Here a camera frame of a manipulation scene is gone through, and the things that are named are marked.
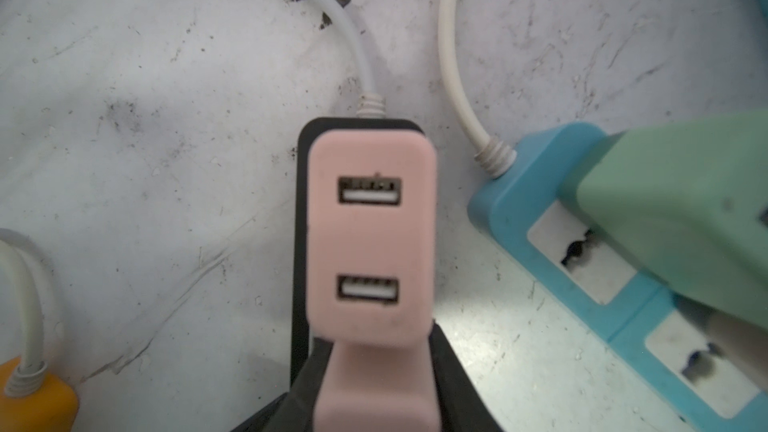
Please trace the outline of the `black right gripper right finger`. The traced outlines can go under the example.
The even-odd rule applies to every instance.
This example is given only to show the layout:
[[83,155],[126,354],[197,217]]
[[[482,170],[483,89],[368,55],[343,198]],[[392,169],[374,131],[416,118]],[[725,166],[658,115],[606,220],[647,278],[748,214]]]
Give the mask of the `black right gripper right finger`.
[[454,352],[442,328],[433,323],[429,335],[431,364],[441,414],[441,431],[500,432]]

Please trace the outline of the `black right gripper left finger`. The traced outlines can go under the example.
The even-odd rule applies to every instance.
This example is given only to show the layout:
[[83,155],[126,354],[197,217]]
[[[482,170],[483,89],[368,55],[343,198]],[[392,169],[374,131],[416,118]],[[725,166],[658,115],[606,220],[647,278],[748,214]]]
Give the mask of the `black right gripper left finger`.
[[332,349],[331,342],[315,339],[313,351],[290,390],[235,427],[233,432],[311,432],[314,407]]

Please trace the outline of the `pink usb charger plug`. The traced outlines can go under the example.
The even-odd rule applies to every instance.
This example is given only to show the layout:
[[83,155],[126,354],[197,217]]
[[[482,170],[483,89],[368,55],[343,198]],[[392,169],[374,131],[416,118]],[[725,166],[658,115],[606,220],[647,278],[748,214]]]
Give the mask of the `pink usb charger plug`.
[[332,343],[317,431],[437,431],[437,156],[413,130],[332,130],[309,151],[306,310]]

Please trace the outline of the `black power strip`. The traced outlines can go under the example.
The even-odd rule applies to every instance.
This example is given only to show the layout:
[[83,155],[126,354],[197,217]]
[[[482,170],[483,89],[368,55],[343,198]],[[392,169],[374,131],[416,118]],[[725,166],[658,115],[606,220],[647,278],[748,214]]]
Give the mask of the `black power strip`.
[[359,119],[352,117],[319,117],[301,130],[296,146],[296,193],[294,259],[292,284],[292,323],[290,379],[293,386],[310,355],[312,344],[306,316],[306,245],[307,245],[307,176],[308,156],[315,140],[331,130],[411,130],[424,134],[414,122],[406,119]]

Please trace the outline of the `beige pink charger plug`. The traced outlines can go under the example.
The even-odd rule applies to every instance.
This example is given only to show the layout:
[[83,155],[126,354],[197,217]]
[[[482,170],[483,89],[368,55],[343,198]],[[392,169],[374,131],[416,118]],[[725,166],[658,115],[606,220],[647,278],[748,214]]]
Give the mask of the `beige pink charger plug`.
[[767,392],[767,331],[733,316],[712,312],[704,332],[745,376]]

